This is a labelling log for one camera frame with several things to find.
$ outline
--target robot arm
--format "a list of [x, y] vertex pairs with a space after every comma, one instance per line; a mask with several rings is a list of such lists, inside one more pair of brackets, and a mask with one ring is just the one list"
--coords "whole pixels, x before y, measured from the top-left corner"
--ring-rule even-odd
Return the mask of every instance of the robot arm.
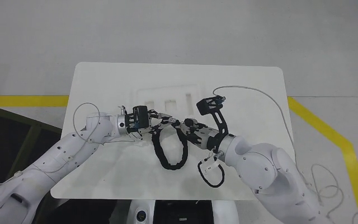
[[[225, 135], [227, 127], [223, 126], [226, 122], [219, 111], [223, 100], [224, 97], [216, 96], [197, 104], [201, 115], [211, 114], [214, 117], [219, 130], [200, 124], [195, 119], [186, 119], [181, 123], [181, 129], [189, 136], [188, 140], [201, 149], [216, 153], [214, 161], [219, 158], [234, 167], [255, 197], [282, 223], [332, 223], [321, 214], [314, 193], [306, 187], [294, 161], [282, 148], [268, 143], [250, 145], [241, 136]], [[208, 164], [204, 171], [209, 172], [216, 166], [218, 164]]]
[[86, 119], [86, 128], [69, 133], [23, 171], [0, 185], [0, 223], [31, 223], [44, 195], [62, 178], [85, 162], [100, 144], [151, 130], [146, 106], [128, 114], [95, 113]]

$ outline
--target tabletop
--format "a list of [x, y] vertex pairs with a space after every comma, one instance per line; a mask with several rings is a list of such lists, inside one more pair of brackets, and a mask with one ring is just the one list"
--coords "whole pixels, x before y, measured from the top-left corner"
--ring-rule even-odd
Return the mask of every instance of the tabletop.
[[[74, 72], [62, 136], [74, 132], [72, 116], [83, 102], [92, 102], [110, 114], [119, 114], [121, 105], [129, 111], [133, 106], [147, 105], [179, 120], [195, 118], [216, 128], [210, 115], [199, 114], [196, 103], [211, 97], [214, 88], [225, 85], [254, 87], [271, 95], [281, 106], [292, 134], [280, 68], [81, 62]], [[220, 89], [216, 93], [227, 98], [222, 114], [230, 133], [243, 136], [251, 144], [274, 144], [294, 159], [294, 149], [280, 111], [267, 96], [237, 88]], [[76, 113], [76, 127], [83, 128], [86, 116], [93, 112], [96, 109], [90, 105], [80, 108]], [[161, 144], [171, 164], [181, 160], [182, 145], [173, 128], [162, 131]], [[197, 170], [198, 162], [208, 153], [189, 144], [185, 166], [172, 171], [160, 165], [150, 136], [135, 143], [108, 143], [58, 182], [51, 194], [55, 198], [81, 199], [256, 199], [235, 169], [226, 165], [223, 165], [224, 184], [220, 188], [209, 187]], [[220, 171], [213, 171], [208, 177], [213, 183], [220, 178]]]

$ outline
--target yellow floor line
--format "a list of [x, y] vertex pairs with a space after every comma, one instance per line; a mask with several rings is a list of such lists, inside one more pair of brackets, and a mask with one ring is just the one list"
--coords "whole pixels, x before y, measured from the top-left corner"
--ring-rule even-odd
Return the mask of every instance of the yellow floor line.
[[0, 96], [0, 106], [67, 106], [68, 96]]
[[[0, 106], [67, 106], [67, 103], [68, 96], [0, 96]], [[292, 97], [288, 97], [288, 103], [295, 114], [341, 149], [358, 205], [358, 162], [353, 144]]]
[[288, 97], [289, 108], [315, 128], [319, 133], [328, 138], [332, 143], [338, 146], [343, 154], [343, 159], [346, 163], [348, 176], [351, 180], [352, 190], [358, 205], [358, 162], [355, 154], [353, 144], [344, 136], [336, 132], [327, 123], [322, 121], [319, 117], [314, 115], [307, 108], [302, 106], [294, 98]]

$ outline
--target gray floor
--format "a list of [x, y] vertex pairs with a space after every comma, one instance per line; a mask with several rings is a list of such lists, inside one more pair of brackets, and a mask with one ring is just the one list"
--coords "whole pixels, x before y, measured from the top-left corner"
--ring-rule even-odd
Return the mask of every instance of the gray floor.
[[[356, 0], [2, 0], [0, 95], [68, 95], [82, 61], [278, 66], [288, 95], [357, 146], [357, 37]], [[57, 127], [65, 113], [6, 109]], [[299, 167], [308, 179], [313, 163], [332, 170], [344, 192], [332, 219], [350, 223], [357, 206], [340, 149], [291, 121]], [[243, 224], [279, 223], [257, 202], [237, 204]]]

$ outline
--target black cable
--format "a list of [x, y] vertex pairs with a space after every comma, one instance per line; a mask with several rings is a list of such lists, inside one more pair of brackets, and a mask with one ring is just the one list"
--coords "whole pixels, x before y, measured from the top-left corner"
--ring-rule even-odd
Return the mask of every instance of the black cable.
[[161, 162], [161, 165], [166, 170], [178, 170], [184, 166], [186, 160], [188, 159], [188, 142], [186, 140], [186, 136], [184, 135], [184, 133], [181, 132], [180, 128], [175, 128], [175, 129], [177, 131], [179, 140], [183, 144], [183, 154], [181, 157], [181, 161], [175, 165], [171, 165], [168, 162], [166, 155], [163, 152], [163, 148], [162, 148], [160, 140], [159, 140], [162, 130], [157, 129], [152, 134], [152, 142], [153, 142], [153, 146], [154, 146], [154, 151], [156, 152], [156, 155], [157, 155], [159, 161]]
[[204, 175], [203, 175], [202, 172], [201, 172], [201, 168], [200, 168], [200, 165], [201, 165], [201, 164], [202, 164], [201, 161], [197, 164], [197, 169], [199, 170], [199, 173], [200, 173], [201, 178], [207, 183], [207, 185], [209, 185], [209, 186], [212, 187], [212, 188], [218, 188], [218, 187], [220, 187], [220, 186], [224, 183], [224, 181], [225, 181], [225, 172], [224, 172], [224, 169], [223, 169], [223, 167], [221, 166], [221, 164], [219, 164], [218, 168], [222, 171], [222, 180], [221, 180], [220, 183], [217, 184], [217, 185], [213, 185], [213, 184], [209, 183], [208, 180], [204, 177]]

